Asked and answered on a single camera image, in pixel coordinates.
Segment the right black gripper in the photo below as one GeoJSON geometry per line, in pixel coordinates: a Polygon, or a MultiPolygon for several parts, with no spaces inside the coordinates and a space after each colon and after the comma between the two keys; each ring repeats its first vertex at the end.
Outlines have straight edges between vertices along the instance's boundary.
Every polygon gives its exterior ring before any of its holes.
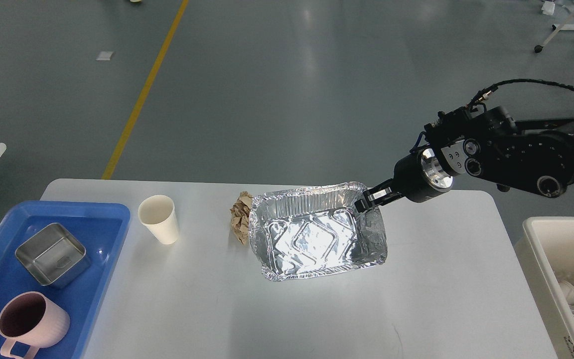
{"type": "Polygon", "coordinates": [[[403,197],[416,203],[426,202],[451,191],[453,182],[433,150],[421,149],[396,163],[393,179],[363,191],[354,207],[358,213],[364,213],[403,197]]]}

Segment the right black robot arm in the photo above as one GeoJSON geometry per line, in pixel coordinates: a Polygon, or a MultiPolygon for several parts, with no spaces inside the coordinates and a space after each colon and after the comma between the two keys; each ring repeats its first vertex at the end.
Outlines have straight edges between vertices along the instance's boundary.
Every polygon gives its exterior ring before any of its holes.
{"type": "Polygon", "coordinates": [[[500,86],[533,83],[574,93],[574,86],[549,80],[511,79],[481,89],[451,112],[439,112],[424,125],[409,154],[396,163],[392,178],[365,190],[354,207],[359,213],[407,198],[426,202],[452,189],[455,177],[493,182],[557,198],[574,184],[574,117],[516,121],[486,100],[500,86]]]}

